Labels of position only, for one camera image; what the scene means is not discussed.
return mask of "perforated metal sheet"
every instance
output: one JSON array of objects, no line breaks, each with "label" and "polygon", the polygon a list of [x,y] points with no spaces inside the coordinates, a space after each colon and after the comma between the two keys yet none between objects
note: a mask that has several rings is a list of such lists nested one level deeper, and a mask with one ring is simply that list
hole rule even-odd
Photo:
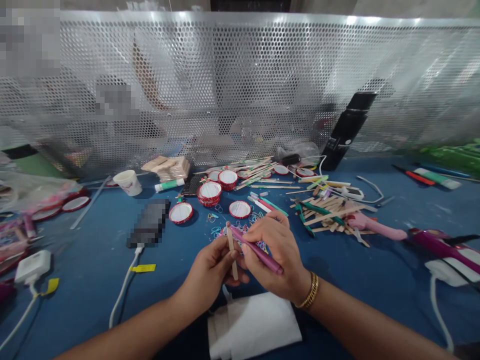
[{"label": "perforated metal sheet", "polygon": [[0,125],[79,175],[322,148],[361,89],[379,96],[348,156],[480,135],[474,20],[63,11],[48,40],[33,76],[3,70]]}]

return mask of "black thermos bottle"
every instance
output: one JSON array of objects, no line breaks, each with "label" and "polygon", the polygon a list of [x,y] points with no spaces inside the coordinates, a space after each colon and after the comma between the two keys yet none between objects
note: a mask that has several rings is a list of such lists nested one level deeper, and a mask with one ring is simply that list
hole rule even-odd
[{"label": "black thermos bottle", "polygon": [[377,93],[374,91],[358,91],[353,95],[346,110],[341,113],[325,149],[323,149],[322,155],[326,155],[326,158],[321,166],[322,170],[332,171],[337,168],[350,144],[367,120],[370,106],[372,106],[376,96]]}]

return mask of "left hand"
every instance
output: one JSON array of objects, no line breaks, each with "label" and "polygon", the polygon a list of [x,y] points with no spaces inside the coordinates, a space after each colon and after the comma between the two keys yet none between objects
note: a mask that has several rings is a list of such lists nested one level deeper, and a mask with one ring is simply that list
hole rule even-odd
[{"label": "left hand", "polygon": [[[197,317],[212,306],[223,283],[235,287],[250,281],[242,270],[247,267],[235,240],[233,246],[235,250],[230,251],[228,238],[220,236],[200,250],[185,282],[177,291],[176,295],[180,296],[185,307],[193,310]],[[234,280],[232,275],[234,261],[239,265],[238,280]]]}]

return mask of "right hand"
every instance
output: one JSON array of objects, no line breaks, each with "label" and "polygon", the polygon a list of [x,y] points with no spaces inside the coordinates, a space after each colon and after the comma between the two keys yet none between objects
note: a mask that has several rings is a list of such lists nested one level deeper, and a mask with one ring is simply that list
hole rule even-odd
[{"label": "right hand", "polygon": [[246,267],[252,275],[269,292],[300,305],[310,292],[312,277],[302,264],[299,247],[290,231],[287,217],[280,211],[271,211],[256,221],[243,238],[250,243],[263,240],[272,257],[283,268],[282,275],[275,274],[248,245],[243,244],[241,250]]}]

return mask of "clear plastic bag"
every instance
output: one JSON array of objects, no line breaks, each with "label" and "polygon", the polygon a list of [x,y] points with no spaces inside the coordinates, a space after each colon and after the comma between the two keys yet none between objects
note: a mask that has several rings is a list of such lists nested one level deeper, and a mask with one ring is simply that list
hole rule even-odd
[{"label": "clear plastic bag", "polygon": [[320,149],[314,142],[303,142],[295,145],[292,151],[286,151],[281,146],[276,149],[279,160],[292,154],[298,154],[301,158],[301,166],[314,166],[320,161]]},{"label": "clear plastic bag", "polygon": [[71,193],[76,193],[82,188],[73,180],[11,171],[0,171],[0,185],[12,189],[8,200],[0,203],[0,212],[24,214],[33,214],[40,209],[61,205]]}]

